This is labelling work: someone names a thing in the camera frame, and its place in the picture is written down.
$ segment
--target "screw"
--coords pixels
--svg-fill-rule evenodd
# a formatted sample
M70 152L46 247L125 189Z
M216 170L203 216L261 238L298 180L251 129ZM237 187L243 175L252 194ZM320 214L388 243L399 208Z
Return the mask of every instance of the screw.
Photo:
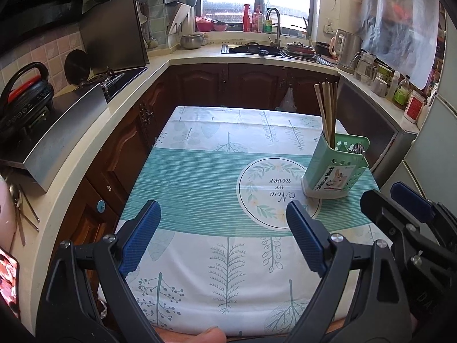
M413 265L420 267L422 265L422 259L420 258L419 255L414 255L411 257L411 261L413 262Z
M116 239L116 235L109 234L109 235L104 235L103 241L111 244L114 240Z
M379 240L376 240L376 245L378 245L381 248L385 248L385 247L387 247L387 242L385 242L384 240L379 239Z
M343 235L339 233L332 233L332 236L330 236L333 242L342 242L344 240Z
M63 240L60 242L60 247L63 249L66 249L67 247L70 246L70 241L69 240Z

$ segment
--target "stainless steel bowl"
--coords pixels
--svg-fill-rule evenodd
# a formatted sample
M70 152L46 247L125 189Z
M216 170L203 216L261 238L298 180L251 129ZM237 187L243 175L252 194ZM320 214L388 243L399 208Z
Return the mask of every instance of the stainless steel bowl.
M198 49L203 44L203 34L181 36L181 47L184 49Z

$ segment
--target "smartphone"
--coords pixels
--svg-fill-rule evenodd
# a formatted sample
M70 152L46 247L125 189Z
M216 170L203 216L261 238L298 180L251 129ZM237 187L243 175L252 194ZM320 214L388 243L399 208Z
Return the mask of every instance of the smartphone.
M14 315L20 319L17 293L18 278L19 263L0 247L0 295Z

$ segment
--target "countertop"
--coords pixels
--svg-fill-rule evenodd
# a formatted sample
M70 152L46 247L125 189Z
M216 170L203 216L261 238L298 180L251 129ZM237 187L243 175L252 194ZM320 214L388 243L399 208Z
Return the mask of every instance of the countertop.
M40 229L39 233L36 233L27 223L24 223L27 244L25 247L22 247L21 241L17 236L11 250L12 255L19 261L20 265L19 306L21 309L21 320L32 333L35 331L38 303L53 245L76 189L89 165L120 120L122 120L140 96L169 66L195 63L250 63L300 68L336 76L341 74L345 79L353 82L364 91L370 99L373 99L373 104L378 105L385 113L390 115L392 120L398 122L399 125L403 125L400 117L400 114L402 114L401 110L392 104L386 104L387 100L385 99L374 99L373 97L377 96L371 95L369 89L365 89L366 87L363 84L356 81L353 76L341 73L335 67L282 57L260 57L251 54L221 54L221 46L221 44L207 45L197 50L177 50L172 54L150 57L150 63L147 66L148 69L126 86L108 104L108 108L87 130L62 165L46 194L43 194L43 191L37 184L17 177L17 180L23 185L31 205L41 220L38 225ZM409 124L404 127L417 129L415 125ZM23 206L26 215L32 218L33 214L30 208L27 207L26 203Z

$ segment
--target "table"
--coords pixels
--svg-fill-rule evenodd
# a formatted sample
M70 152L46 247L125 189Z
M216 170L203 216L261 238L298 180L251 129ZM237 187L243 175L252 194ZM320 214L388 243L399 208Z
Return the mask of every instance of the table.
M127 283L154 326L197 334L219 326L230 336L290 331L319 277L287 226L299 200L330 232L372 244L382 232L359 208L376 188L366 170L339 200L304 196L300 178L322 130L320 117L213 107L177 107L152 149L118 229L145 202L162 219ZM339 133L346 131L337 123ZM352 271L335 319L346 315Z

